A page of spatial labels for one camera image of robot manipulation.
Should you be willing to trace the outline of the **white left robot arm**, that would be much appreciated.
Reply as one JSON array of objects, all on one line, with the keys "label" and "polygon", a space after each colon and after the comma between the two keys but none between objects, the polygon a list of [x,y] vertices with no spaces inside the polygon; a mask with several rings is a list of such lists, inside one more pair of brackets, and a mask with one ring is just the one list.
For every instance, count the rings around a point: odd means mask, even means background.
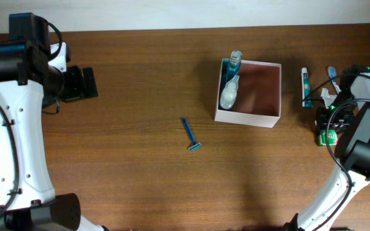
[{"label": "white left robot arm", "polygon": [[56,194],[46,164],[46,108],[98,95],[93,70],[69,65],[66,42],[50,42],[54,28],[33,13],[11,14],[0,44],[0,230],[100,229],[76,194]]}]

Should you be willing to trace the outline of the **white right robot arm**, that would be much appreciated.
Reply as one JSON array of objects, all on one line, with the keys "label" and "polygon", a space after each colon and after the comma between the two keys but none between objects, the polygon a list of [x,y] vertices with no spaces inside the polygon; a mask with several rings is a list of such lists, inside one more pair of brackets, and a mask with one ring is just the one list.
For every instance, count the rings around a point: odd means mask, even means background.
[{"label": "white right robot arm", "polygon": [[335,162],[333,171],[317,197],[301,213],[283,225],[283,230],[331,230],[351,199],[370,184],[370,67],[352,65],[342,74],[340,92],[328,107],[325,130],[339,128],[337,114],[358,108],[346,121],[334,148],[327,147]]}]

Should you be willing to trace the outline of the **teal mouthwash bottle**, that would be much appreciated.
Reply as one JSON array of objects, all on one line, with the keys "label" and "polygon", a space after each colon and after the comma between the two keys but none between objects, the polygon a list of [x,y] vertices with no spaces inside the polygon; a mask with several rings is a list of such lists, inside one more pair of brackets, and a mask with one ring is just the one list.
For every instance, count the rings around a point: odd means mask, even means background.
[{"label": "teal mouthwash bottle", "polygon": [[234,50],[230,58],[222,60],[222,73],[220,80],[220,91],[222,91],[228,81],[239,73],[242,64],[242,52]]}]

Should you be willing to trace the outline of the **green white soap box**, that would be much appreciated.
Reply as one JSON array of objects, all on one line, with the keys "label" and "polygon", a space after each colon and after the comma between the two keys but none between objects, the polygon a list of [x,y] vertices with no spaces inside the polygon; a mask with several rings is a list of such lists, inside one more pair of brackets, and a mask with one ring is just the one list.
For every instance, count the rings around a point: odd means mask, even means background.
[{"label": "green white soap box", "polygon": [[339,138],[335,130],[321,130],[318,134],[317,141],[319,146],[326,146],[327,144],[330,146],[336,146]]}]

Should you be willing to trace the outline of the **teal toothpaste tube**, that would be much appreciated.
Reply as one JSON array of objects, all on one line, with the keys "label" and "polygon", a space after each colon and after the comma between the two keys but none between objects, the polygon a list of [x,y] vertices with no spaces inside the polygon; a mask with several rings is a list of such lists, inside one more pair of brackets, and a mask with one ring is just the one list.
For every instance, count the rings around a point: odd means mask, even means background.
[{"label": "teal toothpaste tube", "polygon": [[309,95],[311,93],[310,90],[310,84],[309,84],[309,79],[308,79],[308,70],[306,67],[303,67],[301,69],[301,81],[302,81],[302,95],[303,95],[303,101],[302,101],[302,106],[305,108],[312,108],[313,103],[312,103],[312,98]]}]

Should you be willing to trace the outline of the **clear foam soap pump bottle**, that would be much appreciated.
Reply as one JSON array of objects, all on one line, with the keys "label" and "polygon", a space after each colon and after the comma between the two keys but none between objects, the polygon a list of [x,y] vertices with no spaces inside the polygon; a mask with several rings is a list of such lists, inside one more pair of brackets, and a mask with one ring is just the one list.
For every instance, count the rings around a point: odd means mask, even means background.
[{"label": "clear foam soap pump bottle", "polygon": [[220,107],[224,110],[229,110],[234,105],[237,97],[238,82],[240,76],[235,74],[232,79],[230,79],[220,95]]}]

